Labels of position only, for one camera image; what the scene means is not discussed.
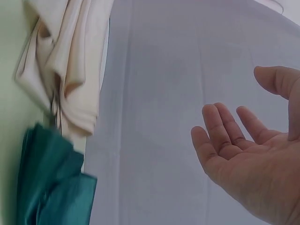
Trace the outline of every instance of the hand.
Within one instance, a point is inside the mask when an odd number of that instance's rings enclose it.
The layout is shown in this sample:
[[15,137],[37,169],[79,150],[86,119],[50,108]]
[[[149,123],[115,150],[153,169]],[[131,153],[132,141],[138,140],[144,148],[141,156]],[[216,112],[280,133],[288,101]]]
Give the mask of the hand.
[[191,131],[206,174],[256,217],[274,225],[300,224],[300,71],[256,67],[259,84],[289,100],[289,133],[268,130],[247,108],[237,114],[246,140],[226,106],[206,105],[202,127]]

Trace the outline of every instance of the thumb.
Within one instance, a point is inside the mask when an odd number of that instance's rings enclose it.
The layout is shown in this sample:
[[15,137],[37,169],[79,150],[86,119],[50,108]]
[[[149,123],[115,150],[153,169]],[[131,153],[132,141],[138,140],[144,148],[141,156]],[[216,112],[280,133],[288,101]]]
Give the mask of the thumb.
[[287,67],[255,67],[254,76],[267,91],[289,100],[289,140],[300,137],[300,71]]

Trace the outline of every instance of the finger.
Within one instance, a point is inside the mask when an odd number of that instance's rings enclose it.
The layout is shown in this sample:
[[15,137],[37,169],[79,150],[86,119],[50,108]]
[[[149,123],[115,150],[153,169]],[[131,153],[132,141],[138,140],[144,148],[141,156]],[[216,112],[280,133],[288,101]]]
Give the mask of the finger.
[[300,71],[286,67],[256,67],[254,75],[267,91],[289,100],[289,140],[300,137]]
[[219,156],[231,159],[236,154],[242,152],[241,149],[232,145],[219,111],[214,105],[204,106],[202,114],[212,145]]
[[220,172],[227,160],[218,156],[202,127],[194,127],[191,131],[191,136],[203,170],[215,183],[220,183]]
[[256,145],[254,142],[245,139],[239,125],[235,122],[232,114],[224,104],[215,103],[214,105],[219,111],[223,125],[233,145],[238,146],[241,150],[245,150]]
[[279,131],[267,129],[263,123],[246,107],[240,106],[236,111],[255,143],[263,144],[274,136],[280,134]]

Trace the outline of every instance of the teal umbrella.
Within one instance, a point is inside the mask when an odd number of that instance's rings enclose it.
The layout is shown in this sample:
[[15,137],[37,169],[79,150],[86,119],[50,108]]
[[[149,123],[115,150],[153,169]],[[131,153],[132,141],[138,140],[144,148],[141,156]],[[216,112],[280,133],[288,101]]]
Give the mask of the teal umbrella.
[[17,225],[88,225],[97,179],[81,173],[83,155],[56,130],[37,124],[22,146]]

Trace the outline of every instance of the folded umbrella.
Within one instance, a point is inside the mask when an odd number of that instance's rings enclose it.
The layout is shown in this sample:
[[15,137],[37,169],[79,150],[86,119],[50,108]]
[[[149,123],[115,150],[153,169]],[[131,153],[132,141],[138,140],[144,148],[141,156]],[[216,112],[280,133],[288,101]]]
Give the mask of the folded umbrella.
[[83,155],[57,130],[37,124],[22,146],[17,225],[88,225],[97,179],[81,173]]

